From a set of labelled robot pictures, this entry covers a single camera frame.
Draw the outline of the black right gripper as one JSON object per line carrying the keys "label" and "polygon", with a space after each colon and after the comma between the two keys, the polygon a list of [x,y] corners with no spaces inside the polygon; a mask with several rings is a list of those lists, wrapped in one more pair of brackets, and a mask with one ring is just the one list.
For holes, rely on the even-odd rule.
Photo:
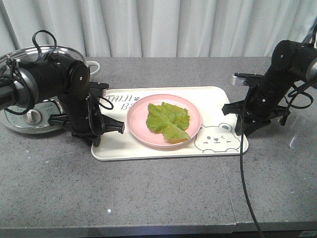
{"label": "black right gripper", "polygon": [[221,110],[224,115],[239,115],[235,132],[248,136],[269,125],[273,118],[282,117],[281,124],[285,125],[290,112],[287,107],[278,105],[282,98],[279,90],[250,87],[244,101],[224,104]]}

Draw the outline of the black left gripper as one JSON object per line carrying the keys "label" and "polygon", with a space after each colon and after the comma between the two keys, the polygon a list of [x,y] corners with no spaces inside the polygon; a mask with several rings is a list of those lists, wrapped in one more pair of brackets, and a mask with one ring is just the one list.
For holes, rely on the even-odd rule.
{"label": "black left gripper", "polygon": [[50,115],[48,123],[57,125],[73,135],[86,138],[88,146],[98,147],[101,136],[106,132],[124,133],[125,123],[115,120],[100,111],[99,101],[91,94],[80,98],[72,94],[57,96],[63,114]]}

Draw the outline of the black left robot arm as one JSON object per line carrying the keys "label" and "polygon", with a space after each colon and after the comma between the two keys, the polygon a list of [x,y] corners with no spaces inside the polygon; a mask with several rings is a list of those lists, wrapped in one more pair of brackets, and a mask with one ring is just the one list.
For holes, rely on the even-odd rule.
{"label": "black left robot arm", "polygon": [[123,133],[123,122],[101,113],[107,83],[90,81],[90,69],[70,56],[46,55],[36,62],[17,62],[8,58],[8,69],[0,76],[0,108],[22,115],[44,100],[57,97],[64,110],[51,115],[56,125],[83,140],[99,146],[106,132]]}

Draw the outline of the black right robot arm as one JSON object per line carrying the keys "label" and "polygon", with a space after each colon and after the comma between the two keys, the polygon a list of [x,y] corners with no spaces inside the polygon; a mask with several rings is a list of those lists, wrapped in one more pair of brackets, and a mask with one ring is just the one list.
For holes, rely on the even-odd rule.
{"label": "black right robot arm", "polygon": [[285,125],[299,94],[317,81],[317,50],[312,43],[283,40],[275,47],[265,75],[235,73],[235,85],[248,86],[243,101],[225,104],[224,115],[237,114],[235,132],[250,135],[280,117]]}

